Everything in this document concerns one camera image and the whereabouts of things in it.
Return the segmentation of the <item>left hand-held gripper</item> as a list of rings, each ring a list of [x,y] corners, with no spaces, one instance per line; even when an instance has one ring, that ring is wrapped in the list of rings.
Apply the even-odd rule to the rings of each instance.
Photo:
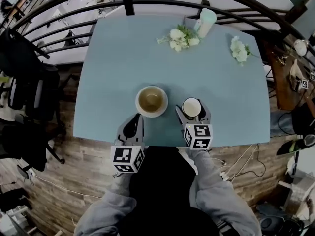
[[[128,117],[118,128],[111,146],[111,161],[120,173],[137,173],[145,158],[144,121],[140,113]]]

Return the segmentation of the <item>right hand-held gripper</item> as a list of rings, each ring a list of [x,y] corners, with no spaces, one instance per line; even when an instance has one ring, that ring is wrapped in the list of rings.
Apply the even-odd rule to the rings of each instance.
[[[208,107],[198,99],[201,111],[198,121],[189,120],[181,107],[175,106],[175,112],[183,127],[183,138],[190,150],[209,150],[213,140],[213,128],[210,124],[211,113]]]

